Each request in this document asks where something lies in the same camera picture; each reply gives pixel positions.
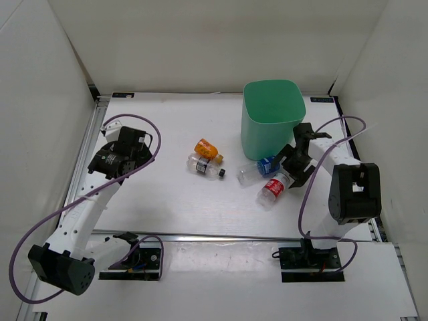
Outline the clear bottle blue label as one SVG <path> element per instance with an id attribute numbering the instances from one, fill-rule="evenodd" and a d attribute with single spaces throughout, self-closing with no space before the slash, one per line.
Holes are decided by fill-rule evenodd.
<path id="1" fill-rule="evenodd" d="M 243 165 L 237 170 L 237 180 L 242 187 L 249 187 L 263 179 L 273 177 L 280 164 L 273 166 L 274 156 L 265 157 Z"/>

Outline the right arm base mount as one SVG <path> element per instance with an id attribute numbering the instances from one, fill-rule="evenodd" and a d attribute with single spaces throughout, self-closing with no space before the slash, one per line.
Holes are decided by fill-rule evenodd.
<path id="1" fill-rule="evenodd" d="M 344 273 L 336 247 L 315 249 L 309 239 L 301 239 L 299 246 L 281 245 L 272 253 L 280 262 L 282 283 L 344 282 Z"/>

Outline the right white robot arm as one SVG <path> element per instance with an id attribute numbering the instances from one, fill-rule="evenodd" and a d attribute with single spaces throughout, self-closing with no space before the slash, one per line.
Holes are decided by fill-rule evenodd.
<path id="1" fill-rule="evenodd" d="M 294 146 L 285 145 L 272 162 L 292 179 L 292 188 L 311 187 L 321 168 L 331 176 L 327 214 L 302 233 L 311 244 L 301 249 L 300 259 L 311 268 L 324 260 L 323 249 L 336 247 L 351 229 L 378 217 L 382 210 L 379 167 L 349 156 L 339 147 L 341 142 L 328 134 L 305 134 Z"/>

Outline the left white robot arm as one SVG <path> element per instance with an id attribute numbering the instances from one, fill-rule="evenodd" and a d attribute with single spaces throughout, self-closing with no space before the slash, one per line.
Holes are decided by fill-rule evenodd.
<path id="1" fill-rule="evenodd" d="M 81 295 L 99 271 L 118 261 L 126 268 L 138 264 L 140 251 L 133 247 L 136 237 L 131 234 L 112 236 L 94 247 L 87 244 L 109 200 L 122 186 L 122 175 L 151 158 L 146 136 L 146 132 L 127 126 L 107 134 L 107 144 L 88 166 L 83 201 L 67 211 L 44 245 L 33 245 L 29 250 L 29 261 L 41 281 Z"/>

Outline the clear bottle red label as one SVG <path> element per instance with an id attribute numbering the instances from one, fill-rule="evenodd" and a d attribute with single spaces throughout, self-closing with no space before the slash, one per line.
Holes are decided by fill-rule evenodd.
<path id="1" fill-rule="evenodd" d="M 292 180 L 286 174 L 277 172 L 259 191 L 256 202 L 266 211 L 275 204 L 277 198 L 289 188 Z"/>

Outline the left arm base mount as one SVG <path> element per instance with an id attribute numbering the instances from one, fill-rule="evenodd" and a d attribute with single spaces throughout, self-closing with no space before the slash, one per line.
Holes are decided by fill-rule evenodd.
<path id="1" fill-rule="evenodd" d="M 157 235 L 126 232 L 112 236 L 129 244 L 130 253 L 105 271 L 98 274 L 99 280 L 117 281 L 160 281 L 163 276 L 165 247 Z"/>

